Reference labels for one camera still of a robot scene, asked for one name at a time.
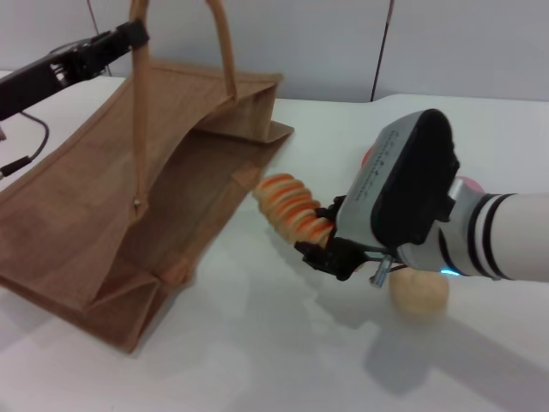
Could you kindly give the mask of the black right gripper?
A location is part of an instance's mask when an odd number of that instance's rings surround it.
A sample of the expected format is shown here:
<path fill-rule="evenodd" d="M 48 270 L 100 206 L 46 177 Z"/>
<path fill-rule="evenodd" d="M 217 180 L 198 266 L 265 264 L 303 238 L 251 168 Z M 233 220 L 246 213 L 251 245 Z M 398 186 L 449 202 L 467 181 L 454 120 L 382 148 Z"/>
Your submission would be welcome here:
<path fill-rule="evenodd" d="M 449 190 L 460 163 L 442 112 L 428 109 L 399 118 L 381 130 L 374 146 L 347 195 L 315 208 L 317 218 L 335 226 L 337 238 L 325 247 L 294 244 L 307 265 L 340 282 L 375 261 L 356 245 L 365 250 L 421 245 L 435 221 L 449 221 L 455 204 Z"/>

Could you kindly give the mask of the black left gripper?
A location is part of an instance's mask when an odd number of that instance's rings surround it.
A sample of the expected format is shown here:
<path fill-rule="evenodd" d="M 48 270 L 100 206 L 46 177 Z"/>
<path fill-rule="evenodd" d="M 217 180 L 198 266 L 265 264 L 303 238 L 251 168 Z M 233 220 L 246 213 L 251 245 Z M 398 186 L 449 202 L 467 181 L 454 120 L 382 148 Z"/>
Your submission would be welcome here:
<path fill-rule="evenodd" d="M 146 45 L 142 21 L 127 21 L 93 39 L 59 46 L 44 57 L 0 78 L 0 121 L 45 100 L 79 82 L 93 79 L 107 65 Z M 91 69 L 84 54 L 91 46 Z"/>

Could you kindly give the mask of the orange striped bread roll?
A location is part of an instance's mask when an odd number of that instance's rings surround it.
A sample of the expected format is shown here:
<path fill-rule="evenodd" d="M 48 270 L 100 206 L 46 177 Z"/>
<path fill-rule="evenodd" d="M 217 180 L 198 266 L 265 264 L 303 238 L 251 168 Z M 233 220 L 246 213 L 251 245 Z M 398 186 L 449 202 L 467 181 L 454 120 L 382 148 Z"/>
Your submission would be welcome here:
<path fill-rule="evenodd" d="M 306 242 L 325 248 L 335 224 L 317 217 L 320 203 L 304 183 L 289 173 L 261 179 L 252 192 L 259 211 L 290 245 Z"/>

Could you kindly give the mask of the brown woven handbag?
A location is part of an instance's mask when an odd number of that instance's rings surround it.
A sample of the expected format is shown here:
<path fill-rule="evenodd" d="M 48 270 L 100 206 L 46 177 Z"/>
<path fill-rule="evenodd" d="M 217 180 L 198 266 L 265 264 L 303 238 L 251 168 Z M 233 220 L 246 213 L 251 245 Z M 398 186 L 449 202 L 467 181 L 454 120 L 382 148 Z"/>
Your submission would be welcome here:
<path fill-rule="evenodd" d="M 135 51 L 132 76 L 0 191 L 0 288 L 125 352 L 293 131 L 271 118 L 281 76 L 238 73 L 206 2 L 221 68 Z"/>

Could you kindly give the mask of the metal right wrist connector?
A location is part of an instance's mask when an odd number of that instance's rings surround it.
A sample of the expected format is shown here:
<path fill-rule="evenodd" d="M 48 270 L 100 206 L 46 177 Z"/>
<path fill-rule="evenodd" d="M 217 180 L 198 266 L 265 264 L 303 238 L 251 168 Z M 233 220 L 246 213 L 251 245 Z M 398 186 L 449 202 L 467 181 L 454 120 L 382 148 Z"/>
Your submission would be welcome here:
<path fill-rule="evenodd" d="M 390 272 L 394 258 L 390 255 L 385 255 L 379 263 L 375 274 L 370 278 L 370 283 L 375 288 L 381 288 L 385 283 L 386 277 Z"/>

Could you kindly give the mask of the beige round bun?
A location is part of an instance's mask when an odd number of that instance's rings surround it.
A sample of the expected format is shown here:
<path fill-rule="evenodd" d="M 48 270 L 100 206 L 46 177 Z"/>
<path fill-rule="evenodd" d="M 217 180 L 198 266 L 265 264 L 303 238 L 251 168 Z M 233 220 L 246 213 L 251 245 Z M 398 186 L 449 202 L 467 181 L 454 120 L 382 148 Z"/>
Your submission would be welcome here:
<path fill-rule="evenodd" d="M 448 305 L 449 280 L 438 272 L 397 270 L 389 276 L 389 297 L 405 315 L 434 317 Z"/>

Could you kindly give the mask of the pink round bun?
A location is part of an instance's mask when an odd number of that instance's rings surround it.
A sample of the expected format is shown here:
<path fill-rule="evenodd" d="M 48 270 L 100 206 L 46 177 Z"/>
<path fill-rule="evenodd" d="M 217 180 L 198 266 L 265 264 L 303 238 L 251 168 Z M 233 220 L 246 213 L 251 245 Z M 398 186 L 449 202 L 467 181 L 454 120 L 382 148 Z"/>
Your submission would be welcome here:
<path fill-rule="evenodd" d="M 481 187 L 481 185 L 474 179 L 471 179 L 465 176 L 459 176 L 458 179 L 461 180 L 467 187 L 469 187 L 473 191 L 477 191 L 480 193 L 485 192 L 484 189 Z"/>

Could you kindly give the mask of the dark vertical wall strip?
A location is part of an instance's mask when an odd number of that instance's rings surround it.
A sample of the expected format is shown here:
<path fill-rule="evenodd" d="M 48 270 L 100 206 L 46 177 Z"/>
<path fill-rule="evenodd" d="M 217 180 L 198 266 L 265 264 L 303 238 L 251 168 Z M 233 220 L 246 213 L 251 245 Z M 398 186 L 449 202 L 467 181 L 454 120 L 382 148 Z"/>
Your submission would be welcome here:
<path fill-rule="evenodd" d="M 379 49 L 379 53 L 378 53 L 376 72 L 375 72 L 375 76 L 374 76 L 374 80 L 373 80 L 372 88 L 371 88 L 370 102 L 374 101 L 376 91 L 377 91 L 378 78 L 379 78 L 379 75 L 380 75 L 380 70 L 381 70 L 381 66 L 382 66 L 382 62 L 383 62 L 383 54 L 384 54 L 386 40 L 387 40 L 387 36 L 388 36 L 388 32 L 389 32 L 389 26 L 390 26 L 391 18 L 392 18 L 392 15 L 393 15 L 394 4 L 395 4 L 395 0 L 389 0 L 389 8 L 388 8 L 388 12 L 387 12 L 387 15 L 386 15 L 386 20 L 385 20 L 385 25 L 384 25 L 384 30 L 383 30 L 383 37 L 382 37 L 382 41 L 381 41 L 381 45 L 380 45 L 380 49 Z"/>

